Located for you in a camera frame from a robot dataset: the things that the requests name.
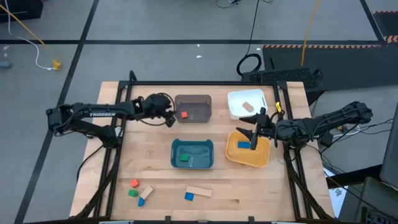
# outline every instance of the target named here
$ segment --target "orange cube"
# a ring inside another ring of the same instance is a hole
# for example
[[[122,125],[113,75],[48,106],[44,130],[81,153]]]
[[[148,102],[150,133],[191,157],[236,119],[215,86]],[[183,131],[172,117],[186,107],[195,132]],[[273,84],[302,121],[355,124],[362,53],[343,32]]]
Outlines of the orange cube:
[[[131,187],[137,187],[137,186],[139,185],[139,182],[138,182],[137,179],[133,179],[133,180],[130,182],[130,184],[131,184]]]
[[[186,112],[186,111],[181,112],[181,117],[182,117],[182,119],[188,118],[188,112]]]

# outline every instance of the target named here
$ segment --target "gray plastic container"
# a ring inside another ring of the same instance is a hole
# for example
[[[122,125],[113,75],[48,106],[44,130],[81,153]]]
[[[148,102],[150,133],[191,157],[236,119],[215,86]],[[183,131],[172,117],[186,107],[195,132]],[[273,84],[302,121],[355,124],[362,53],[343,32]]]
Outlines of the gray plastic container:
[[[179,123],[207,123],[211,117],[210,95],[177,95],[175,97],[176,115]],[[182,119],[186,111],[188,118]]]
[[[187,162],[181,161],[180,156],[187,154]],[[214,147],[211,140],[181,141],[176,139],[172,144],[171,163],[176,168],[209,169],[214,163]]]

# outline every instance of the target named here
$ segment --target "teal bin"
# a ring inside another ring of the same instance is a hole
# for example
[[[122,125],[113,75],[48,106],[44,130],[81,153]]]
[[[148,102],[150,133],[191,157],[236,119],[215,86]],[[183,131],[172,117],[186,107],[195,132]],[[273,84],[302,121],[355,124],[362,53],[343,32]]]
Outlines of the teal bin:
[[[214,163],[213,142],[181,141],[172,144],[171,163],[175,168],[209,169]]]

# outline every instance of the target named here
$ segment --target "white cable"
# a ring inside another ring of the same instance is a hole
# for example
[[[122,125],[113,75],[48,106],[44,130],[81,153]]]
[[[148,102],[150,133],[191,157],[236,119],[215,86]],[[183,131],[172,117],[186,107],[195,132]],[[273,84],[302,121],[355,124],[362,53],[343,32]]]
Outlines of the white cable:
[[[6,3],[6,8],[7,8],[7,10],[10,12],[10,10],[9,10],[9,8],[8,8],[7,0],[4,0],[4,2]],[[20,39],[20,40],[24,40],[24,41],[26,41],[26,42],[28,42],[28,43],[30,43],[30,44],[32,44],[33,46],[36,47],[37,55],[36,55],[36,61],[35,61],[35,62],[36,62],[36,65],[37,65],[39,68],[43,68],[43,69],[46,69],[46,70],[48,70],[48,71],[55,70],[55,68],[43,67],[43,66],[40,66],[40,65],[37,63],[37,61],[38,61],[38,59],[39,59],[39,54],[40,54],[40,52],[39,52],[39,48],[38,48],[38,46],[37,46],[36,44],[34,44],[34,43],[32,43],[31,41],[29,41],[29,40],[27,40],[27,39],[24,39],[24,38],[22,38],[22,37],[17,37],[17,36],[15,36],[14,34],[11,33],[11,16],[10,16],[10,14],[8,14],[8,33],[10,33],[10,35],[13,36],[13,37],[15,37],[15,38],[17,38],[17,39]]]
[[[361,128],[359,127],[359,125],[357,125],[357,126],[356,126],[356,132],[354,132],[354,133],[347,133],[347,134],[338,134],[338,135],[335,135],[335,136],[333,136],[333,137],[335,138],[335,137],[340,137],[340,136],[343,136],[343,135],[349,136],[349,135],[358,134],[359,132],[361,132]]]

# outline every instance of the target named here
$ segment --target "toy block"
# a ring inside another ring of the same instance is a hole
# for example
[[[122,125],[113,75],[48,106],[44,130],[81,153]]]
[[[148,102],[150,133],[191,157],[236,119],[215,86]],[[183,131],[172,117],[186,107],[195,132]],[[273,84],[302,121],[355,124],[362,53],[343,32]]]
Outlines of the toy block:
[[[138,200],[138,207],[142,207],[145,204],[145,200],[143,198],[139,198]]]
[[[152,193],[154,189],[150,186],[148,186],[147,188],[145,188],[145,190],[141,193],[141,198],[146,200],[146,198],[149,196],[150,193]]]
[[[248,112],[252,112],[254,110],[254,107],[252,107],[248,102],[244,102],[242,105],[244,109],[246,109]]]
[[[181,117],[182,117],[182,119],[187,119],[188,118],[188,112],[186,112],[186,111],[181,112]]]
[[[199,187],[191,187],[191,186],[187,186],[187,192],[197,194],[197,195],[206,196],[206,197],[211,197],[211,195],[213,193],[212,190],[201,189]]]
[[[133,180],[130,182],[130,184],[131,184],[131,187],[137,187],[137,186],[139,185],[139,182],[138,182],[137,179],[133,179]]]
[[[193,201],[193,193],[186,192],[185,193],[185,199]]]
[[[238,142],[238,147],[244,149],[250,149],[250,142]]]
[[[181,160],[182,162],[188,162],[188,161],[189,161],[189,156],[188,156],[188,154],[181,154],[181,155],[180,155],[180,160]]]
[[[137,197],[138,196],[138,191],[136,191],[134,189],[129,190],[129,196]]]

